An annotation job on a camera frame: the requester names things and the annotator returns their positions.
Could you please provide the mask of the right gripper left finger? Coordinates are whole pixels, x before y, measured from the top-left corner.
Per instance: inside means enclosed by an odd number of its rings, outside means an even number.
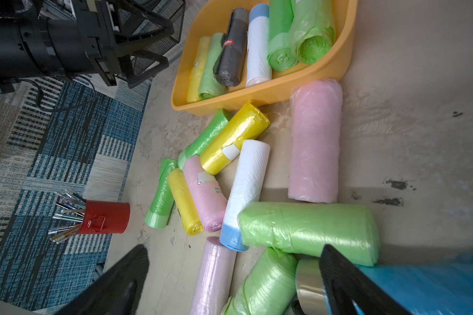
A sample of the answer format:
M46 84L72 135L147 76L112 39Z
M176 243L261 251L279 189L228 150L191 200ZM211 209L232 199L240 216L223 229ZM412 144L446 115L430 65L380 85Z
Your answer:
M149 269L147 248L139 244L58 314L135 314Z

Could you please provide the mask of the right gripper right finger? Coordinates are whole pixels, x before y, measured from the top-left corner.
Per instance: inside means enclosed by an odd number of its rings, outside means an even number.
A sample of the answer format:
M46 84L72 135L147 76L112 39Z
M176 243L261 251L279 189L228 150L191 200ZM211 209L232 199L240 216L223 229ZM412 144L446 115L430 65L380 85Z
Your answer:
M319 270L332 314L409 314L332 245L324 246Z

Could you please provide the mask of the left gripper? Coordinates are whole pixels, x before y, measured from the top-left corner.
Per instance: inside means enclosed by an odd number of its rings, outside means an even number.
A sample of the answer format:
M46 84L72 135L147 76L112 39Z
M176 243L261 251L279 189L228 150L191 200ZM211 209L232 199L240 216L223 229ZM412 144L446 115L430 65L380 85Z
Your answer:
M111 1L111 17L116 19L113 30L106 1L72 2L86 56L105 84L115 86L121 69L128 87L133 89L169 66L165 56L144 50L174 33L173 22L161 12L167 4L167 1ZM113 49L135 52L117 59Z

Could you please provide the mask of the large yellow bag roll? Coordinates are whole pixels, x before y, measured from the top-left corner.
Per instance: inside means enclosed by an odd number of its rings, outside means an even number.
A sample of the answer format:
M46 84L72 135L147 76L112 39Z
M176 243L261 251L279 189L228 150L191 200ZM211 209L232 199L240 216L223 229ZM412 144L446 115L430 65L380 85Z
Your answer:
M187 90L187 102L189 104L200 101L198 90L200 87L204 67L206 65L210 42L210 36L203 36L198 42L197 54L195 56L193 67L189 76L189 85Z

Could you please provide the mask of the dark grey roll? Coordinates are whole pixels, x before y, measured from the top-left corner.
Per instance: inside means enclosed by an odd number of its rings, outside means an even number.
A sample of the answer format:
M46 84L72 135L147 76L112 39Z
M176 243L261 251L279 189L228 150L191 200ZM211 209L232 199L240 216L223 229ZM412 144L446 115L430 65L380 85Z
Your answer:
M227 33L221 40L222 52L214 67L214 75L219 83L227 87L240 84L243 73L248 34L249 12L236 8L231 13Z

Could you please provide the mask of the thin dark green roll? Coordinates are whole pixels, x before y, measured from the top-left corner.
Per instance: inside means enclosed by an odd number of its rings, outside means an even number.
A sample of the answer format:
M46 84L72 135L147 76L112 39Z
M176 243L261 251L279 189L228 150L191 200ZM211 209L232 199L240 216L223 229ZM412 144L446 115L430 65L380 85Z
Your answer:
M284 72L298 63L289 42L293 18L290 0L269 1L268 63L277 72Z

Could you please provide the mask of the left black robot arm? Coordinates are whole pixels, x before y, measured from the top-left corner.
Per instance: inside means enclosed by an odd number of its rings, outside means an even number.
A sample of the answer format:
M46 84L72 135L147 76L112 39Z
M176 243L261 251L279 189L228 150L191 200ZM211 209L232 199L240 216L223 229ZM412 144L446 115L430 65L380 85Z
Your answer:
M133 88L164 68L150 46L173 35L155 4L72 1L72 20L42 17L41 1L0 1L0 93L31 77L72 80L96 74L108 86L118 76Z

